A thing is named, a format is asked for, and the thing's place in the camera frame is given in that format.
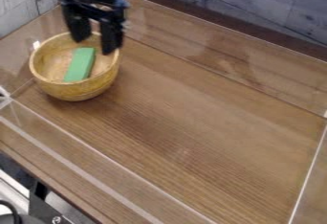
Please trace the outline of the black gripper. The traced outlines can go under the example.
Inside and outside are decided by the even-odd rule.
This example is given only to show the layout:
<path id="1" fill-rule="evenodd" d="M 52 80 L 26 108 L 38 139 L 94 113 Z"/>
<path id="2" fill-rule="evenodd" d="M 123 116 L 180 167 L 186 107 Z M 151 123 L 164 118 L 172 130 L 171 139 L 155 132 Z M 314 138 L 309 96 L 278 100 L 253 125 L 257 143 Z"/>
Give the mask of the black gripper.
<path id="1" fill-rule="evenodd" d="M 76 43 L 91 35 L 90 20 L 100 22 L 103 54 L 123 46 L 123 25 L 127 21 L 127 0 L 60 0 L 63 15 Z"/>

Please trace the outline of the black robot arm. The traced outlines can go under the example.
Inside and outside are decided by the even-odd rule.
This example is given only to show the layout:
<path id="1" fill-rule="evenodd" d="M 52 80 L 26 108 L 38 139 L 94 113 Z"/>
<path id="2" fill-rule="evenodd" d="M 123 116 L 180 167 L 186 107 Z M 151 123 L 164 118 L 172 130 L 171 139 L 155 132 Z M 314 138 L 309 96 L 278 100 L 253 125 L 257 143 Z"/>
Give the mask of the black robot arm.
<path id="1" fill-rule="evenodd" d="M 127 20 L 126 0 L 60 0 L 64 21 L 76 43 L 92 35 L 91 21 L 100 24 L 103 54 L 123 46 Z"/>

